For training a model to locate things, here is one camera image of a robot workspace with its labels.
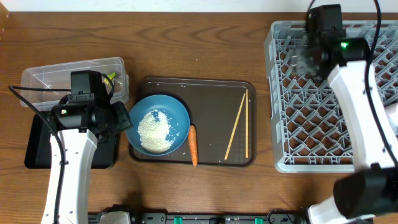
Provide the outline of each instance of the black tray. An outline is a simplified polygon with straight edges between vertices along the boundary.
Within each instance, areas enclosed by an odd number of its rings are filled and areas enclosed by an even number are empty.
[[[43,112],[43,114],[47,118],[48,112]],[[91,165],[92,169],[106,169],[114,165],[118,151],[117,140],[118,136],[111,136],[108,142],[97,144]],[[29,169],[51,168],[50,130],[37,115],[33,117],[25,155],[25,166]]]
[[[249,158],[246,159],[246,102],[242,107],[228,160],[224,160],[243,94],[249,96]],[[137,101],[163,94],[180,100],[197,129],[198,164],[248,166],[256,157],[256,89],[248,82],[148,77],[140,82]],[[138,161],[192,164],[188,142],[164,156],[147,156],[129,146]]]

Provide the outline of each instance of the plastic container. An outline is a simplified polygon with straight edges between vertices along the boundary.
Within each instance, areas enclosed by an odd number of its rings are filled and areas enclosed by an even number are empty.
[[[274,165],[279,172],[353,172],[353,150],[327,81],[293,72],[293,49],[308,44],[304,21],[277,21],[264,43],[271,93]],[[373,42],[376,21],[343,21],[348,37]],[[398,21],[382,21],[373,61],[384,106],[398,100]]]
[[[115,73],[113,80],[115,91],[111,103],[129,101],[129,76],[124,71],[123,59],[119,57],[62,63],[42,67],[28,68],[22,73],[21,86],[32,88],[70,88],[70,73],[92,70],[104,74]],[[21,95],[39,111],[50,111],[52,106],[68,94],[67,92],[44,92],[21,90]]]

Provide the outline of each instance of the green indicator light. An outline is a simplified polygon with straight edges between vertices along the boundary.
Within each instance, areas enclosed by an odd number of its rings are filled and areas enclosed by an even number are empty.
[[[347,43],[347,42],[342,42],[342,43],[341,43],[341,47],[342,47],[342,48],[345,49],[347,46],[348,46],[348,43]]]
[[[182,217],[174,217],[174,224],[182,224]]]
[[[264,222],[263,222],[263,220],[262,220],[262,218],[255,218],[254,219],[254,224],[263,224]]]

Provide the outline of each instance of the wooden chopstick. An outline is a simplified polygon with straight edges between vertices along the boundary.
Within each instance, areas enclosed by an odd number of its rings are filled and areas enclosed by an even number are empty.
[[[224,160],[227,160],[228,154],[229,154],[229,150],[231,149],[232,140],[234,139],[234,135],[235,135],[236,125],[238,125],[239,117],[240,117],[241,111],[242,111],[244,96],[246,96],[245,93],[243,93],[243,98],[242,98],[241,106],[239,107],[238,115],[236,116],[236,120],[235,120],[235,124],[234,124],[234,129],[232,129],[231,139],[229,139],[228,148],[226,149],[226,154],[225,154]]]
[[[246,89],[246,158],[249,158],[249,100],[248,100],[248,89]]]

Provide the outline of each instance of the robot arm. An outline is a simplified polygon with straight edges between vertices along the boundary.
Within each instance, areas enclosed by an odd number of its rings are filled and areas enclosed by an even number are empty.
[[[398,211],[398,170],[392,160],[398,157],[398,141],[377,91],[372,65],[370,97],[391,153],[385,148],[369,105],[364,78],[371,54],[368,44],[364,38],[346,38],[340,5],[312,9],[307,32],[305,61],[296,65],[305,65],[305,73],[312,73],[314,79],[328,80],[346,120],[355,167],[355,174],[335,183],[332,197],[308,209],[308,221],[344,224]]]
[[[335,184],[332,197],[308,209],[311,224],[344,224],[358,218],[364,220],[397,210],[393,206],[397,204],[394,191],[389,190],[389,184],[397,176],[391,174],[394,172],[394,163],[384,150],[367,96],[364,94],[365,67],[365,61],[348,62],[344,67],[337,65],[328,77],[346,120],[356,173],[339,180]],[[374,74],[372,65],[369,72]],[[398,156],[398,141],[388,123],[374,75],[369,76],[369,82],[374,90],[371,92],[372,99],[384,134],[393,153]]]
[[[90,167],[98,139],[90,130],[79,133],[78,129],[59,131],[58,136],[62,141],[68,161],[63,175],[58,221],[59,223],[87,223]],[[50,142],[52,164],[42,224],[53,223],[55,195],[60,173],[60,150],[54,136],[51,137]]]
[[[54,208],[57,207],[59,190],[58,223],[88,223],[90,169],[97,143],[105,142],[110,135],[132,126],[123,103],[110,104],[113,84],[108,94],[101,76],[104,75],[89,70],[72,72],[71,95],[64,97],[51,110],[50,121],[58,131],[66,161],[61,173],[60,149],[55,136],[52,136],[52,164],[43,224],[56,220]],[[60,179],[62,187],[58,189]],[[110,214],[104,220],[112,223],[115,217]]]

